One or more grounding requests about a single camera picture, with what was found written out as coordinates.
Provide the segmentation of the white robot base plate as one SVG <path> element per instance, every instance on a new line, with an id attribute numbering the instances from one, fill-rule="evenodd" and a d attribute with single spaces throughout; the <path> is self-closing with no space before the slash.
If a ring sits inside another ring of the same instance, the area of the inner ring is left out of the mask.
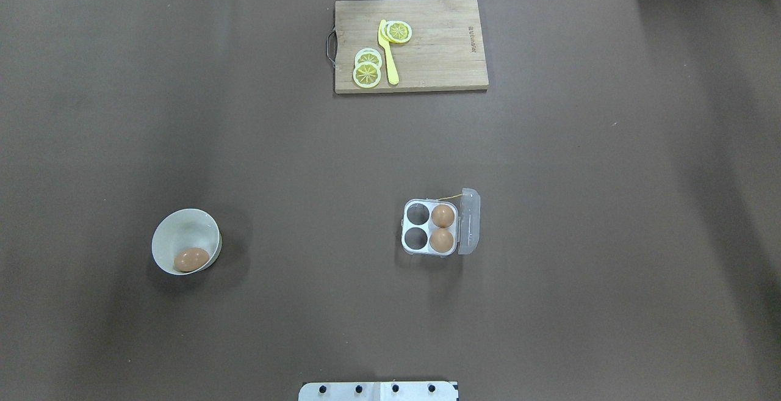
<path id="1" fill-rule="evenodd" d="M 452 381 L 326 381 L 302 385 L 298 400 L 458 400 Z"/>

